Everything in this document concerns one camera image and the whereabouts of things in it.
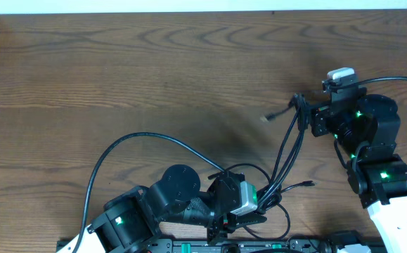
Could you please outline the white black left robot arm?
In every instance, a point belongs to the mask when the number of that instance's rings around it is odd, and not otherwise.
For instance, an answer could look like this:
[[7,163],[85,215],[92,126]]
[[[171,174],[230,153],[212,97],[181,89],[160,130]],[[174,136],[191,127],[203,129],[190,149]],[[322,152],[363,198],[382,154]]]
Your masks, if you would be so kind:
[[151,187],[136,186],[107,202],[104,212],[59,252],[141,252],[162,235],[162,222],[202,226],[216,245],[237,229],[264,223],[257,190],[232,171],[210,176],[200,189],[197,172],[184,164],[169,167]]

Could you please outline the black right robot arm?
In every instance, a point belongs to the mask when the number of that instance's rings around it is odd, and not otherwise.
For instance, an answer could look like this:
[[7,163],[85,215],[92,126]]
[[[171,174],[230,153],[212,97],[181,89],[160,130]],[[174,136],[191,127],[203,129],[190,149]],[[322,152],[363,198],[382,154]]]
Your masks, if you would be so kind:
[[396,154],[401,125],[396,102],[369,94],[367,84],[404,81],[405,76],[357,80],[351,74],[323,81],[328,101],[310,105],[302,94],[290,101],[299,128],[314,136],[332,134],[350,160],[343,162],[351,189],[360,198],[388,252],[407,252],[407,164]]

